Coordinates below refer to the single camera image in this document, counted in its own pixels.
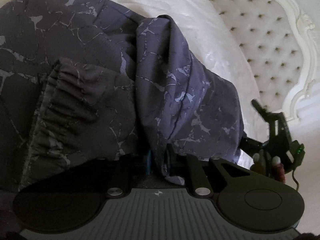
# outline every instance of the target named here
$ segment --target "dark purple quilt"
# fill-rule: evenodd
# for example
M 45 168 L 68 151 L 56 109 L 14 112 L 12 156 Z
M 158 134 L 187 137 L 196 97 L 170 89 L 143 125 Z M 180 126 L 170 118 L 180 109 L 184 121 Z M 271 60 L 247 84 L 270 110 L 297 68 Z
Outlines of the dark purple quilt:
M 207 70 L 166 15 L 110 0 L 13 0 L 0 9 L 0 188 L 17 192 L 97 157 L 150 147 L 236 163 L 233 84 Z

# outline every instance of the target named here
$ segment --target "white bedsheet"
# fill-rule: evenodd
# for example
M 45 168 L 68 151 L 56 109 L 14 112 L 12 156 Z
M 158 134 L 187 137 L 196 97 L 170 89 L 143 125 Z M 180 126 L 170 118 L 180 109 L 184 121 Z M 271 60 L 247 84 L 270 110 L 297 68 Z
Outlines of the white bedsheet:
M 0 7 L 10 0 L 0 0 Z M 145 16 L 170 15 L 186 37 L 190 50 L 211 71 L 231 81 L 239 94 L 248 136 L 267 139 L 267 126 L 252 108 L 259 91 L 251 68 L 229 30 L 208 0 L 112 0 Z M 238 165 L 249 168 L 242 154 Z

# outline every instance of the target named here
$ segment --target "white tufted headboard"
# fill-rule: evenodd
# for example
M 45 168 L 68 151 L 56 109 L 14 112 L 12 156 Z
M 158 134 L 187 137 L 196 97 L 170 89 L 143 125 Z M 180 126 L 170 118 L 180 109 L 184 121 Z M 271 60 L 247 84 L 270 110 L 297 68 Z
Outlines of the white tufted headboard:
M 319 48 L 310 18 L 294 0 L 210 0 L 246 56 L 262 105 L 297 121 Z

